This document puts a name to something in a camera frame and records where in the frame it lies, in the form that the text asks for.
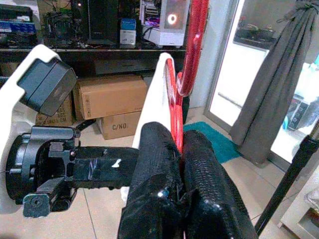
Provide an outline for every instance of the cardboard box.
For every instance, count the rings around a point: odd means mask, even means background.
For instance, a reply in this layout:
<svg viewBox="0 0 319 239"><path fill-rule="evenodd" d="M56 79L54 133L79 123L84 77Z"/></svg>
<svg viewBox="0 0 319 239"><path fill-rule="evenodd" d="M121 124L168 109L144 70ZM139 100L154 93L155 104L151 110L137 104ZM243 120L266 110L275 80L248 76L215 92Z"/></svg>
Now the cardboard box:
<svg viewBox="0 0 319 239"><path fill-rule="evenodd" d="M37 114L35 119L36 125L45 126L71 126L73 123L74 118L72 115L72 100L70 95L53 116L48 117L43 114Z"/></svg>
<svg viewBox="0 0 319 239"><path fill-rule="evenodd" d="M84 78L75 87L75 112L85 120L141 111L147 86L141 76Z"/></svg>
<svg viewBox="0 0 319 239"><path fill-rule="evenodd" d="M134 135L141 112L107 116L97 120L104 139Z"/></svg>
<svg viewBox="0 0 319 239"><path fill-rule="evenodd" d="M120 30L120 44L135 45L136 31L134 30Z"/></svg>
<svg viewBox="0 0 319 239"><path fill-rule="evenodd" d="M80 94L78 90L78 84L75 85L75 88L73 88L72 94L73 94L73 102L74 102L74 112L75 112L75 119L77 121L84 120L82 113L81 113L81 107L80 107Z"/></svg>

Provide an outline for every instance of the computer case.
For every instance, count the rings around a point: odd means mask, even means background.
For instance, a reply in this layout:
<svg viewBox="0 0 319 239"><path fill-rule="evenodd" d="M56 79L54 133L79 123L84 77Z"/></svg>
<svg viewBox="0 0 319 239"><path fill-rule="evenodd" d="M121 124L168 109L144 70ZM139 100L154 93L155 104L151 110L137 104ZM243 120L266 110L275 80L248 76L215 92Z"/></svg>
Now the computer case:
<svg viewBox="0 0 319 239"><path fill-rule="evenodd" d="M81 19L87 44L114 45L118 40L118 0L72 0L74 19Z"/></svg>
<svg viewBox="0 0 319 239"><path fill-rule="evenodd" d="M141 0L143 38L158 46L183 46L189 3L190 0Z"/></svg>

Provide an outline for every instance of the white plastic mount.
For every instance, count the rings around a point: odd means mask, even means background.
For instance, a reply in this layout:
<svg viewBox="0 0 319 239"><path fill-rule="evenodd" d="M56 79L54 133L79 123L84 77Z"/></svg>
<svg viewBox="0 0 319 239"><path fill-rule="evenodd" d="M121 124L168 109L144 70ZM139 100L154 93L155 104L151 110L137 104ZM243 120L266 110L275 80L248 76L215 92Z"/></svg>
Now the white plastic mount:
<svg viewBox="0 0 319 239"><path fill-rule="evenodd" d="M19 102L25 91L17 83L36 59L48 63L53 58L60 60L54 51L44 45L37 45L0 89L0 214L14 213L20 207L7 194L5 165L12 143L18 135L30 132L37 114Z"/></svg>

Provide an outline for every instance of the shelf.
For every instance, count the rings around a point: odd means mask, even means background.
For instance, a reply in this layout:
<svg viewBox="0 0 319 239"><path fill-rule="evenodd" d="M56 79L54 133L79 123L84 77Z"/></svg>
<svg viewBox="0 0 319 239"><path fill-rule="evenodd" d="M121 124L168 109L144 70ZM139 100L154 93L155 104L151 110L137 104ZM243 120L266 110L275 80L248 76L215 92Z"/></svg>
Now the shelf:
<svg viewBox="0 0 319 239"><path fill-rule="evenodd" d="M156 48L156 49L53 49L62 61L94 61L94 60L133 60L157 59L161 53L167 52L174 59L183 59L185 49ZM21 62L31 49L0 48L0 62Z"/></svg>

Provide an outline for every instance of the black pole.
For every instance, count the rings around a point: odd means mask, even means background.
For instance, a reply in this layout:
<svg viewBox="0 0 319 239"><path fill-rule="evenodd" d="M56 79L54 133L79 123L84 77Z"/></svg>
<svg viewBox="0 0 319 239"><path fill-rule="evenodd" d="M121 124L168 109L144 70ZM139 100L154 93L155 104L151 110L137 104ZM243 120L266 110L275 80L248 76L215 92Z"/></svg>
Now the black pole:
<svg viewBox="0 0 319 239"><path fill-rule="evenodd" d="M269 222L270 218L273 216L279 204L282 202L298 174L305 167L311 156L318 150L318 148L319 140L313 139L309 135L306 136L303 142L300 144L300 148L294 156L290 167L288 168L279 186L277 187L268 205L264 209L255 225L257 235L260 236L261 232Z"/></svg>

